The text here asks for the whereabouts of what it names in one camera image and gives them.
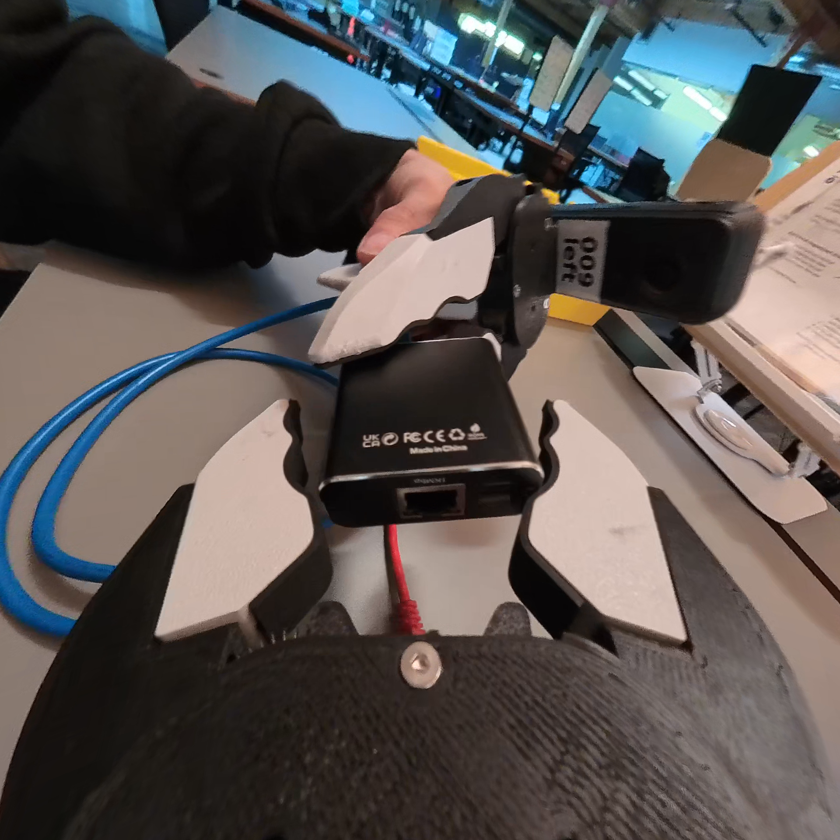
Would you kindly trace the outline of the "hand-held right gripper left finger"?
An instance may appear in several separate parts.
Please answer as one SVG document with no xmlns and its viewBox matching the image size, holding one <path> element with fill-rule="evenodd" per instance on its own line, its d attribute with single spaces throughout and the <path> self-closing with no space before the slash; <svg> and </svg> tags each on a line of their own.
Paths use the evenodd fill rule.
<svg viewBox="0 0 840 840">
<path fill-rule="evenodd" d="M 279 400 L 199 473 L 154 635 L 169 643 L 237 625 L 250 642 L 277 641 L 325 595 L 332 572 L 300 407 Z"/>
</svg>

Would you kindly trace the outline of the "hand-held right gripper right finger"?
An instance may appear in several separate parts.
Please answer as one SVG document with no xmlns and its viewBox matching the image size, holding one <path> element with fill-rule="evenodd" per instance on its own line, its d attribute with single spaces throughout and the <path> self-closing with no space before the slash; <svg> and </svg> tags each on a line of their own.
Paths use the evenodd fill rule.
<svg viewBox="0 0 840 840">
<path fill-rule="evenodd" d="M 542 407 L 544 479 L 522 511 L 508 578 L 551 639 L 614 650 L 614 633 L 690 641 L 655 516 L 632 460 L 569 402 Z"/>
</svg>

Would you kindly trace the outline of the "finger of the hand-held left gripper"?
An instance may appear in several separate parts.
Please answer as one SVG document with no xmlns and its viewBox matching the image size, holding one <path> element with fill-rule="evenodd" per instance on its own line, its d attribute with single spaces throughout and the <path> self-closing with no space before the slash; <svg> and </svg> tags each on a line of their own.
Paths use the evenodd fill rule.
<svg viewBox="0 0 840 840">
<path fill-rule="evenodd" d="M 328 289 L 520 289 L 525 182 L 485 175 L 457 182 L 434 218 L 403 234 L 367 265 L 321 273 Z"/>
<path fill-rule="evenodd" d="M 438 239 L 401 236 L 365 266 L 321 273 L 318 284 L 339 296 L 311 343 L 310 362 L 331 365 L 383 350 L 450 302 L 475 301 L 487 288 L 495 251 L 489 217 Z"/>
</svg>

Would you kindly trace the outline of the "black network adapter box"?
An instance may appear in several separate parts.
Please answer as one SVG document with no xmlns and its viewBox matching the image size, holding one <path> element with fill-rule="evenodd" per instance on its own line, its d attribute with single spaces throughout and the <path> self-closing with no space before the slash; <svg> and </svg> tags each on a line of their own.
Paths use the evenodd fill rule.
<svg viewBox="0 0 840 840">
<path fill-rule="evenodd" d="M 399 343 L 343 366 L 319 487 L 333 523 L 518 516 L 542 483 L 488 339 Z"/>
</svg>

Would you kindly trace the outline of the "person's left forearm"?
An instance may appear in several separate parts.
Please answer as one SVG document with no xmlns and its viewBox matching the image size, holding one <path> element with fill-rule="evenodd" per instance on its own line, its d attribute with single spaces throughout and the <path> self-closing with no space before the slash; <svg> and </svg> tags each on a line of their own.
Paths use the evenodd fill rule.
<svg viewBox="0 0 840 840">
<path fill-rule="evenodd" d="M 1 5 L 1 239 L 215 269 L 357 246 L 413 143 L 345 129 L 278 82 L 198 87 L 62 2 Z"/>
</svg>

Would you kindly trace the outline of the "grey desk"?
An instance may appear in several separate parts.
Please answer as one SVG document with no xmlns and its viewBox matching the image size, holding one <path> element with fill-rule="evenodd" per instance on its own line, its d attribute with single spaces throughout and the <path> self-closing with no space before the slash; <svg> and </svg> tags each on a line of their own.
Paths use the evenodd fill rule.
<svg viewBox="0 0 840 840">
<path fill-rule="evenodd" d="M 325 255 L 275 258 L 178 280 L 70 252 L 48 259 L 2 316 L 2 467 L 41 425 L 133 364 L 319 298 Z M 838 677 L 838 600 L 670 422 L 592 327 L 550 319 L 511 381 L 528 431 L 548 399 L 567 401 L 618 444 L 744 590 L 797 671 Z M 167 375 L 94 444 L 59 505 L 57 541 L 116 564 L 177 487 L 221 444 L 282 397 L 301 405 L 310 477 L 318 476 L 333 390 L 306 375 L 243 361 L 205 361 Z M 513 600 L 514 518 L 400 526 L 409 591 L 426 629 L 478 635 Z"/>
</svg>

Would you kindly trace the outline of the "person's left hand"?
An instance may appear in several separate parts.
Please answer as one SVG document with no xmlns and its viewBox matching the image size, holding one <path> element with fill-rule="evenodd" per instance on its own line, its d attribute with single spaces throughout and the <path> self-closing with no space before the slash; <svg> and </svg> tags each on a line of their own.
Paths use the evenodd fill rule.
<svg viewBox="0 0 840 840">
<path fill-rule="evenodd" d="M 404 153 L 364 210 L 368 224 L 355 254 L 369 264 L 397 238 L 429 224 L 437 215 L 455 179 L 418 150 Z"/>
</svg>

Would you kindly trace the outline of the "yellow plastic bin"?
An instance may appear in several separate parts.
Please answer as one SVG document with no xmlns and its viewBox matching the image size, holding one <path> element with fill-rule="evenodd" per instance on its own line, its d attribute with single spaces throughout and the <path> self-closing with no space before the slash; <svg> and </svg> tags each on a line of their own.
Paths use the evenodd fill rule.
<svg viewBox="0 0 840 840">
<path fill-rule="evenodd" d="M 510 176 L 506 171 L 424 135 L 417 139 L 416 147 L 421 154 L 442 165 L 456 181 L 484 175 Z M 598 302 L 555 293 L 550 299 L 548 316 L 558 321 L 593 327 L 609 310 L 608 306 Z"/>
</svg>

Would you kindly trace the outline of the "black office chair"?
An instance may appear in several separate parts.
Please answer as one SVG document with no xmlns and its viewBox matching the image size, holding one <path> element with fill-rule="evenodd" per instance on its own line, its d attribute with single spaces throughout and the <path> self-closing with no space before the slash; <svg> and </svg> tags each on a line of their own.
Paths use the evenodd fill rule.
<svg viewBox="0 0 840 840">
<path fill-rule="evenodd" d="M 658 202 L 666 197 L 669 184 L 665 160 L 638 148 L 613 194 L 628 203 Z"/>
</svg>

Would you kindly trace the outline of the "brown cardboard panel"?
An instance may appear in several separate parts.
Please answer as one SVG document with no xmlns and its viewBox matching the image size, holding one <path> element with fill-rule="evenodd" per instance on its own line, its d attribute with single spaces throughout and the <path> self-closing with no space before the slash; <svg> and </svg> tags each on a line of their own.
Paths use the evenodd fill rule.
<svg viewBox="0 0 840 840">
<path fill-rule="evenodd" d="M 770 157 L 713 138 L 699 152 L 675 193 L 682 203 L 744 203 L 772 169 Z"/>
</svg>

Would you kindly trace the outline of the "white notice board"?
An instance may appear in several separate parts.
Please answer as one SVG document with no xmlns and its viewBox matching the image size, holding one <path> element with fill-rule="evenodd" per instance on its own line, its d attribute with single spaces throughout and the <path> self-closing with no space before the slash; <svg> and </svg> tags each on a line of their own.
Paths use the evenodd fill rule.
<svg viewBox="0 0 840 840">
<path fill-rule="evenodd" d="M 593 70 L 563 123 L 564 129 L 575 134 L 582 133 L 612 86 L 612 77 L 601 69 Z"/>
<path fill-rule="evenodd" d="M 573 55 L 574 48 L 562 37 L 552 38 L 529 95 L 530 106 L 541 111 L 551 110 Z"/>
</svg>

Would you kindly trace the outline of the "white stand base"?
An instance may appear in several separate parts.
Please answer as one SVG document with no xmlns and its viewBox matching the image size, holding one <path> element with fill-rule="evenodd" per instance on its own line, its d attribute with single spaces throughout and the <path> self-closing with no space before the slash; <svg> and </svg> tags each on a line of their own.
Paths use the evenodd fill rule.
<svg viewBox="0 0 840 840">
<path fill-rule="evenodd" d="M 828 509 L 824 496 L 692 373 L 635 366 L 633 376 L 766 518 L 790 524 Z"/>
</svg>

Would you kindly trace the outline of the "wooden document board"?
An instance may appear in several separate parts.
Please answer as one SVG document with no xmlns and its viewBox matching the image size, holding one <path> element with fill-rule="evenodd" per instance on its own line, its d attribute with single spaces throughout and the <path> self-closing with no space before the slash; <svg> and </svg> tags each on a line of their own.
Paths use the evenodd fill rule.
<svg viewBox="0 0 840 840">
<path fill-rule="evenodd" d="M 783 176 L 751 198 L 766 217 L 792 203 L 791 196 L 814 186 L 821 176 L 838 172 L 839 142 L 831 143 L 815 158 Z M 783 372 L 779 362 L 720 319 L 686 326 L 687 333 L 716 357 L 733 377 L 767 408 L 803 446 L 808 447 L 836 474 L 839 472 L 838 413 L 800 387 Z"/>
</svg>

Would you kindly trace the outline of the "black monitor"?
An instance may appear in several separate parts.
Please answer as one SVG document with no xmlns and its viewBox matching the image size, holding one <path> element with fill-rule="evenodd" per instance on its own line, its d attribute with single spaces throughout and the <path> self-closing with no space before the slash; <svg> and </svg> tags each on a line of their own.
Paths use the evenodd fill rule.
<svg viewBox="0 0 840 840">
<path fill-rule="evenodd" d="M 770 158 L 821 81 L 812 73 L 752 65 L 714 139 Z"/>
</svg>

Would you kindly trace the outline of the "grey table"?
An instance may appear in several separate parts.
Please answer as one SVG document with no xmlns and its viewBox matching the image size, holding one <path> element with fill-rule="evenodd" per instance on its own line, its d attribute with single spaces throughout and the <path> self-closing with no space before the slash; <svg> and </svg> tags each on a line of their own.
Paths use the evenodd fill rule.
<svg viewBox="0 0 840 840">
<path fill-rule="evenodd" d="M 425 102 L 225 7 L 215 8 L 167 59 L 205 85 L 247 100 L 277 81 L 318 98 L 346 128 L 397 139 L 426 136 L 492 167 Z"/>
</svg>

